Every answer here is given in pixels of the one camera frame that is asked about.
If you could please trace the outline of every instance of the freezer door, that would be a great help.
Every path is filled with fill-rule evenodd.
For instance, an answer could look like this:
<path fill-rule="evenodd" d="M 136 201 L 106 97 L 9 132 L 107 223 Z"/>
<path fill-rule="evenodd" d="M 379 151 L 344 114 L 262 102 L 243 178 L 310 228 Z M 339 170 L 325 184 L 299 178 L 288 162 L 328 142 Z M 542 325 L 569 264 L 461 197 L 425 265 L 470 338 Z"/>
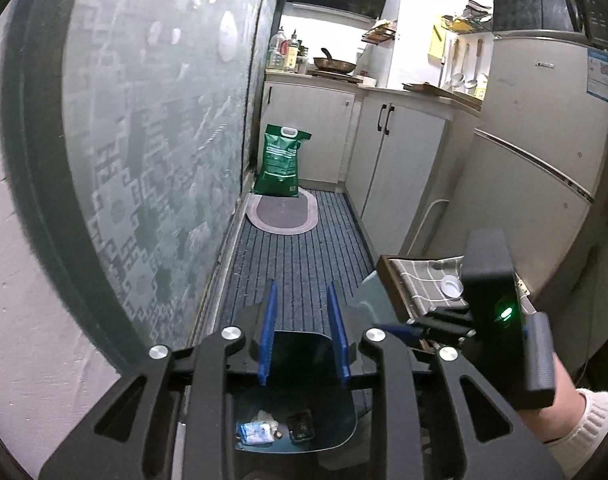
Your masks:
<path fill-rule="evenodd" d="M 476 136 L 423 257 L 459 256 L 472 229 L 503 229 L 516 271 L 536 295 L 568 253 L 589 208 L 586 199 L 539 166 Z"/>
<path fill-rule="evenodd" d="M 608 103 L 587 93 L 588 50 L 542 38 L 493 47 L 479 128 L 548 162 L 594 194 Z"/>

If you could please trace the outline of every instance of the green rice bag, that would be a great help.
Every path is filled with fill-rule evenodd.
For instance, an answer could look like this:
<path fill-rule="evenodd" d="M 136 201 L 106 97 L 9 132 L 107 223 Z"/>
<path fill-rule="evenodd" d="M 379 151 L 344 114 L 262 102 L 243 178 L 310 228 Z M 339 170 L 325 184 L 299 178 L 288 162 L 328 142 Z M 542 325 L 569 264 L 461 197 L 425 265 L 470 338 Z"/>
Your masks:
<path fill-rule="evenodd" d="M 297 150 L 310 134 L 268 124 L 264 133 L 261 171 L 255 182 L 255 194 L 297 196 Z"/>

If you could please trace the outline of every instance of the white knit sleeve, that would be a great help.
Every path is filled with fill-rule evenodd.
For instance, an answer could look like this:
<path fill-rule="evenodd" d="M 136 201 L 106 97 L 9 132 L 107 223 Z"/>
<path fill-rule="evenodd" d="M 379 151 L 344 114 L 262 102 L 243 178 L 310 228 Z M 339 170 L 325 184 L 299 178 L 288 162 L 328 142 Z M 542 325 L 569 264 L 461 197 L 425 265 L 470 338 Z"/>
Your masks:
<path fill-rule="evenodd" d="M 546 444 L 562 466 L 567 479 L 572 478 L 590 459 L 608 433 L 608 392 L 577 390 L 586 398 L 584 415 L 568 435 Z"/>

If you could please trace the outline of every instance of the silver screw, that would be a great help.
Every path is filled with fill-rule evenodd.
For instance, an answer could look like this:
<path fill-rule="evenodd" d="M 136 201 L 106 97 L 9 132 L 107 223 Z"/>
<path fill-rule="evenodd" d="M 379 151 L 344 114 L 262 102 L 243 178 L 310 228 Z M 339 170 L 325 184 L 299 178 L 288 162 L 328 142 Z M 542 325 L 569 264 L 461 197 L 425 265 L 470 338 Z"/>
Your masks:
<path fill-rule="evenodd" d="M 443 346 L 439 349 L 439 357 L 444 361 L 455 361 L 458 358 L 458 351 L 452 346 Z"/>
<path fill-rule="evenodd" d="M 242 331 L 239 330 L 236 326 L 227 326 L 222 330 L 222 337 L 224 339 L 228 339 L 229 341 L 234 341 L 235 339 L 239 339 L 242 336 Z"/>
<path fill-rule="evenodd" d="M 168 355 L 168 347 L 164 345 L 155 345 L 148 351 L 151 359 L 164 359 Z"/>
<path fill-rule="evenodd" d="M 366 331 L 366 337 L 369 338 L 371 341 L 378 342 L 384 340 L 384 338 L 386 337 L 386 333 L 378 328 L 369 328 Z"/>

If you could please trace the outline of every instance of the white bag handle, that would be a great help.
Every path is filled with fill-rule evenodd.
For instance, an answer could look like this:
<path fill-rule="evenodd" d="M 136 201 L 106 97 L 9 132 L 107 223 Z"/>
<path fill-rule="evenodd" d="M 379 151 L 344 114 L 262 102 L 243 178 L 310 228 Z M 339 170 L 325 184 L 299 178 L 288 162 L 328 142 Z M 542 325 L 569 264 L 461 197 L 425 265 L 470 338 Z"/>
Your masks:
<path fill-rule="evenodd" d="M 287 128 L 286 126 L 282 126 L 281 128 L 281 134 L 284 137 L 290 137 L 292 139 L 293 137 L 296 137 L 298 133 L 299 132 L 295 128 Z"/>

